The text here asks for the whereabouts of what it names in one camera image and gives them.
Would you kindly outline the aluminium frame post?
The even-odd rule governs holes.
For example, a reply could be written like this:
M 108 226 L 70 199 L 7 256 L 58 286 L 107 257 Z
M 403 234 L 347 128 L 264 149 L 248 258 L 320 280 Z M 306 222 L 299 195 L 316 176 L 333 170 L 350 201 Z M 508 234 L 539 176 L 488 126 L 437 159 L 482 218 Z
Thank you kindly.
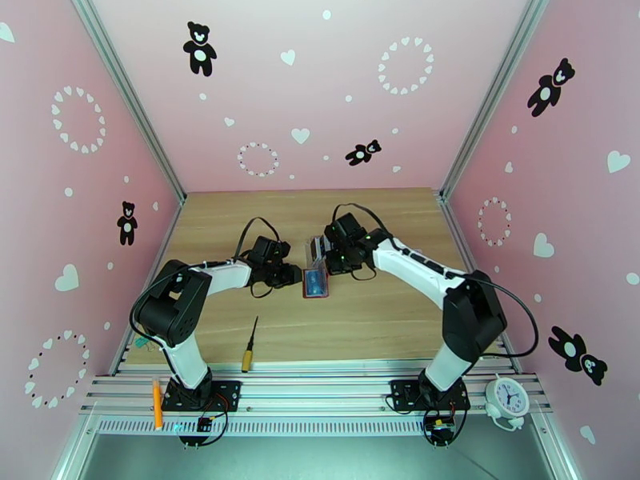
M 549 2 L 550 0 L 527 0 L 478 112 L 466 136 L 462 140 L 457 156 L 441 188 L 435 193 L 440 204 L 446 205 L 452 198 L 455 187 L 480 143 L 482 135 L 491 121 L 494 112 L 498 108 L 498 104 L 518 68 L 522 56 L 526 52 L 526 48 Z
M 186 192 L 172 167 L 170 160 L 162 147 L 160 139 L 143 107 L 134 84 L 130 80 L 125 66 L 112 43 L 97 7 L 93 0 L 70 0 L 76 10 L 86 32 L 90 36 L 95 49 L 100 56 L 106 71 L 130 112 L 135 124 L 151 152 L 155 163 L 169 183 L 178 204 L 182 206 L 186 201 Z

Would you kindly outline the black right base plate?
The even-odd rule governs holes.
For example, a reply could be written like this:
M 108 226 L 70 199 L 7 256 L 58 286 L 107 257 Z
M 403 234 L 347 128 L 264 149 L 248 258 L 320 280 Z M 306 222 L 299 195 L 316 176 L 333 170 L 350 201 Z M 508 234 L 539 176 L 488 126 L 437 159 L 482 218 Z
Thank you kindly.
M 387 397 L 391 400 L 390 407 L 398 413 L 471 409 L 466 384 L 460 378 L 446 391 L 419 380 L 392 380 Z

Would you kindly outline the aluminium rail platform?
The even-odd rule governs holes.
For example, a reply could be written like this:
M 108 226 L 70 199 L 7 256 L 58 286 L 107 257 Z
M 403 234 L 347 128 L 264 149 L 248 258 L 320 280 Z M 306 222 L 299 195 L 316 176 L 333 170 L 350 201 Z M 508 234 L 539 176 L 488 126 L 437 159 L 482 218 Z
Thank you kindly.
M 238 437 L 419 436 L 425 411 L 398 413 L 391 406 L 390 382 L 411 380 L 417 360 L 364 362 L 264 362 L 243 374 L 223 365 L 216 381 L 242 383 L 235 412 L 163 411 L 154 429 L 152 379 L 166 388 L 169 370 L 160 364 L 123 363 L 115 376 L 97 376 L 81 402 L 90 427 L 108 434 L 178 437 L 183 423 L 213 420 L 210 440 Z

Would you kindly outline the clear acrylic card stand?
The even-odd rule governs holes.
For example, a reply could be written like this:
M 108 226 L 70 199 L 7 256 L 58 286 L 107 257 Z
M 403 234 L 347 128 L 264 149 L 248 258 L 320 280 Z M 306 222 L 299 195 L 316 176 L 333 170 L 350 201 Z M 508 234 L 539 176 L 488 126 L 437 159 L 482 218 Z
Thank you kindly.
M 310 237 L 306 241 L 306 268 L 312 269 L 322 264 L 326 252 L 331 250 L 330 242 L 323 234 Z

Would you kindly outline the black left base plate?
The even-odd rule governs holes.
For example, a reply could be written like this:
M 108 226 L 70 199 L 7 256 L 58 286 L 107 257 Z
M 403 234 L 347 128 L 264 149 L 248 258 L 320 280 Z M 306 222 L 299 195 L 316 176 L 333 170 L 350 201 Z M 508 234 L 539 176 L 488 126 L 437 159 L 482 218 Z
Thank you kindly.
M 162 399 L 162 411 L 235 412 L 238 409 L 241 387 L 240 381 L 209 379 L 195 389 L 188 389 L 172 378 Z

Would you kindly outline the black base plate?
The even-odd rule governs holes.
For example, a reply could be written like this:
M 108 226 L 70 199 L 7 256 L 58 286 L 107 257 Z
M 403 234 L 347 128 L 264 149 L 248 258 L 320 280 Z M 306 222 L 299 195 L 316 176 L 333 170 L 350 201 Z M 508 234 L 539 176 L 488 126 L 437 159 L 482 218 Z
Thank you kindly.
M 238 409 L 241 387 L 240 381 L 209 379 L 195 389 L 188 389 L 172 378 L 162 399 L 162 411 L 235 412 Z
M 390 407 L 398 413 L 471 409 L 466 384 L 460 378 L 446 391 L 419 380 L 392 380 L 387 397 L 391 400 Z

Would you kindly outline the left small circuit board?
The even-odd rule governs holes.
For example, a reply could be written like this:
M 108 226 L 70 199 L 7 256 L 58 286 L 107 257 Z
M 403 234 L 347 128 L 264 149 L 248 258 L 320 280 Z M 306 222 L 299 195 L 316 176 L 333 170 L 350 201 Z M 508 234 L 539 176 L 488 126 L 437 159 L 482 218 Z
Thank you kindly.
M 196 422 L 183 423 L 178 430 L 178 439 L 185 450 L 208 446 L 212 433 L 211 417 L 200 417 Z

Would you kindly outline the right small circuit board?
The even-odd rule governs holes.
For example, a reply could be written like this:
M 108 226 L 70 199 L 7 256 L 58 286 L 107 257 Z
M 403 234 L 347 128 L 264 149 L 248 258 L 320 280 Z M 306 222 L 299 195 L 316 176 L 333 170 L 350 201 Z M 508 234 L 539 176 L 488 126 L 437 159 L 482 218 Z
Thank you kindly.
M 422 433 L 434 448 L 447 448 L 456 437 L 455 415 L 442 415 L 436 411 L 425 412 L 422 419 Z

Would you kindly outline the aluminium table side rail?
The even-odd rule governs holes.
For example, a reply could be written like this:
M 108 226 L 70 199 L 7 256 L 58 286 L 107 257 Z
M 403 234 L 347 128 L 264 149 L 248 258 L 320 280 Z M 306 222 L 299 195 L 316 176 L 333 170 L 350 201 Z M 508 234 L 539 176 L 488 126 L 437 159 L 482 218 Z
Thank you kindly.
M 471 251 L 470 245 L 462 231 L 462 227 L 455 216 L 453 211 L 453 207 L 449 200 L 447 200 L 444 196 L 440 195 L 440 191 L 435 191 L 435 197 L 438 204 L 441 207 L 444 218 L 446 220 L 446 224 L 451 232 L 454 243 L 460 253 L 462 258 L 464 269 L 465 270 L 474 270 L 478 267 L 475 257 Z M 502 332 L 499 335 L 499 338 L 496 339 L 496 347 L 498 348 L 498 352 L 500 354 L 513 354 L 512 345 L 510 340 L 505 332 Z
M 144 292 L 145 289 L 148 287 L 149 284 L 152 283 L 152 281 L 154 280 L 154 277 L 156 275 L 156 273 L 158 272 L 159 268 L 162 265 L 162 260 L 165 256 L 165 253 L 167 251 L 167 248 L 169 246 L 169 242 L 171 239 L 171 236 L 174 232 L 174 229 L 177 225 L 179 216 L 182 212 L 182 208 L 184 207 L 184 204 L 186 202 L 186 197 L 180 199 L 178 201 L 178 205 L 176 210 L 174 211 L 172 218 L 170 220 L 170 224 L 166 230 L 165 236 L 163 237 L 162 241 L 161 241 L 161 245 L 158 249 L 158 252 L 156 253 L 156 256 L 154 257 L 154 260 L 152 262 L 152 265 L 150 267 L 150 271 L 148 272 L 148 275 L 146 276 L 146 280 L 144 281 L 144 283 L 142 284 L 142 287 L 139 289 L 140 292 Z M 130 348 L 130 344 L 135 340 L 135 336 L 136 336 L 136 332 L 133 330 L 133 328 L 130 325 L 130 313 L 131 311 L 129 310 L 127 312 L 126 315 L 126 328 L 124 330 L 124 335 L 122 337 L 122 340 L 117 348 L 117 351 L 114 354 L 114 358 L 110 364 L 110 368 L 109 371 L 107 372 L 108 376 L 115 376 L 120 368 L 120 365 L 123 361 L 126 360 L 126 353 L 128 352 L 129 348 Z

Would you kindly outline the small circuit board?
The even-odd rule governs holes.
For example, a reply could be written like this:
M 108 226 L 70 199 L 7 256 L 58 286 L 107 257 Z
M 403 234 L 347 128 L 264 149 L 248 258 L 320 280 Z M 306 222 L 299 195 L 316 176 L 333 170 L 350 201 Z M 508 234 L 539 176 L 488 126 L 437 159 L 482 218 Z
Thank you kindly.
M 183 423 L 178 430 L 178 439 L 185 450 L 208 446 L 212 433 L 211 417 L 200 417 L 196 422 Z
M 442 415 L 436 411 L 425 412 L 422 419 L 422 433 L 434 448 L 447 448 L 456 437 L 455 415 Z

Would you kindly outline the white alarm clock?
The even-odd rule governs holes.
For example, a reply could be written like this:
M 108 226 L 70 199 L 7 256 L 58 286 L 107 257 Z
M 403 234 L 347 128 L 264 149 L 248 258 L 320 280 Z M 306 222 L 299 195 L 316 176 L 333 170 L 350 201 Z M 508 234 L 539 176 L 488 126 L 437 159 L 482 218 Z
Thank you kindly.
M 486 385 L 485 411 L 493 424 L 506 432 L 521 430 L 530 412 L 530 399 L 524 386 L 506 376 L 496 377 Z

